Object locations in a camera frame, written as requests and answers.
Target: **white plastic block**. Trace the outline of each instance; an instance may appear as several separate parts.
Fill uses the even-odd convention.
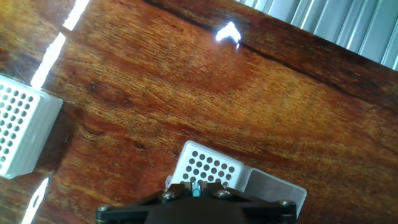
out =
[[[175,169],[172,184],[181,182],[219,182],[235,188],[244,164],[220,152],[187,141]]]
[[[34,170],[63,101],[0,75],[0,176]]]

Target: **wooden surface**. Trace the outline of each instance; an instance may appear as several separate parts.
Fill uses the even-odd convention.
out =
[[[299,223],[398,222],[397,72],[224,1],[90,1],[68,31],[73,4],[0,2],[2,72],[30,83],[67,37],[44,86],[66,103],[36,172],[0,179],[0,223],[19,223],[47,176],[34,223],[92,223],[102,203],[164,188],[189,139],[307,189]],[[204,25],[218,11],[242,15],[238,50]]]

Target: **corrugated metal panel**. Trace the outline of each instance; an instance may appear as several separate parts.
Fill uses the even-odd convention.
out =
[[[398,70],[398,0],[240,2]]]

